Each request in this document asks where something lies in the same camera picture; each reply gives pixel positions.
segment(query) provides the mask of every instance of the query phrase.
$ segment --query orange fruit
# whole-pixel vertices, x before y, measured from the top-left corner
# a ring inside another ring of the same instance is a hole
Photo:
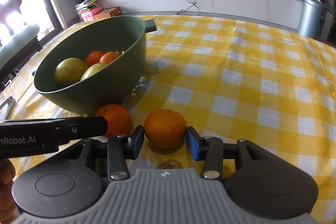
[[[108,122],[109,129],[105,133],[105,137],[130,134],[132,118],[125,107],[115,104],[103,105],[97,110],[95,116],[103,116]]]
[[[121,56],[120,53],[117,52],[107,52],[105,53],[99,60],[100,63],[110,64],[112,61],[117,59],[119,56]]]
[[[86,63],[89,67],[91,67],[92,65],[99,63],[100,58],[101,58],[104,54],[105,54],[105,53],[102,52],[102,51],[94,51],[94,52],[91,52],[91,53],[86,57],[85,63]]]
[[[158,109],[149,114],[144,123],[145,135],[154,145],[173,148],[185,136],[187,123],[182,115],[170,109]]]

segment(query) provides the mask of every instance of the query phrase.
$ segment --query finger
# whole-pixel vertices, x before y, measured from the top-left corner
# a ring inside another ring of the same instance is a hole
[[[15,177],[15,167],[13,163],[8,160],[6,167],[0,172],[0,180],[7,184]]]
[[[2,224],[10,224],[12,221],[14,221],[15,216],[11,216],[8,220],[2,221]]]
[[[12,202],[8,209],[0,211],[0,222],[3,223],[5,220],[8,220],[13,215],[15,208],[16,206],[14,202]]]
[[[11,195],[12,183],[11,181],[0,185],[0,211],[8,209],[13,202]]]

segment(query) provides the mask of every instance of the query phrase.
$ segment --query green bowl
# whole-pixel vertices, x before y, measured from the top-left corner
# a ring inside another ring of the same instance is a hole
[[[93,23],[57,45],[38,67],[34,85],[54,104],[78,114],[94,114],[104,104],[119,104],[138,84],[146,61],[146,33],[156,30],[154,20],[119,16]],[[93,76],[60,89],[56,66],[64,59],[85,61],[90,52],[123,55]]]

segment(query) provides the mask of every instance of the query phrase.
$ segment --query yellow and white tablecloth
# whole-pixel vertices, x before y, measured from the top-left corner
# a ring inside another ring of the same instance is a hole
[[[226,142],[239,138],[266,148],[310,174],[319,197],[312,216],[336,219],[336,49],[298,34],[238,20],[198,16],[154,18],[147,34],[143,78],[125,101],[134,126],[155,109],[181,113],[200,135]],[[0,96],[17,103],[10,119],[72,117],[39,95],[33,85],[36,64],[60,41],[88,23],[76,24],[46,45]],[[20,174],[45,156],[13,159]],[[200,171],[183,145],[167,151],[145,140],[130,168],[155,168],[176,159]],[[224,174],[234,172],[224,160]]]

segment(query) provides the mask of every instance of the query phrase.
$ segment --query trash can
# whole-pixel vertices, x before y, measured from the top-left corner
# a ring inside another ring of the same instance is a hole
[[[326,14],[327,7],[322,2],[318,0],[303,0],[298,34],[319,40]]]

